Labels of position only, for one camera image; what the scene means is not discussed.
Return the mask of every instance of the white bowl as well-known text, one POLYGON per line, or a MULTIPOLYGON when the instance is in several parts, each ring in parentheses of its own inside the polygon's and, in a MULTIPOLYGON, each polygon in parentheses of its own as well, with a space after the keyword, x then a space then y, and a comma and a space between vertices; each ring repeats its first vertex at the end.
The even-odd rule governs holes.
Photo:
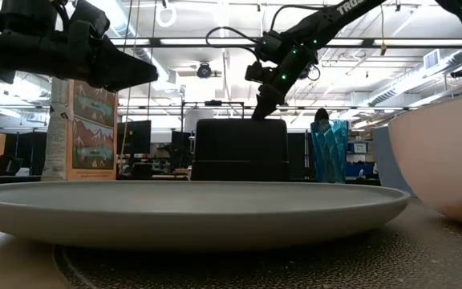
POLYGON ((462 222, 462 97, 409 112, 388 128, 395 159, 415 194, 462 222))

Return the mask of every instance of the woven mat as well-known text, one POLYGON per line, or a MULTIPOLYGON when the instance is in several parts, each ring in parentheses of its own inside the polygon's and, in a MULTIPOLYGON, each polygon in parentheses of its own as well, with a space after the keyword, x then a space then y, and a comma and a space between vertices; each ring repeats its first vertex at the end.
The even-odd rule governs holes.
POLYGON ((383 228, 285 250, 150 254, 57 246, 75 289, 462 289, 462 224, 417 200, 383 228))

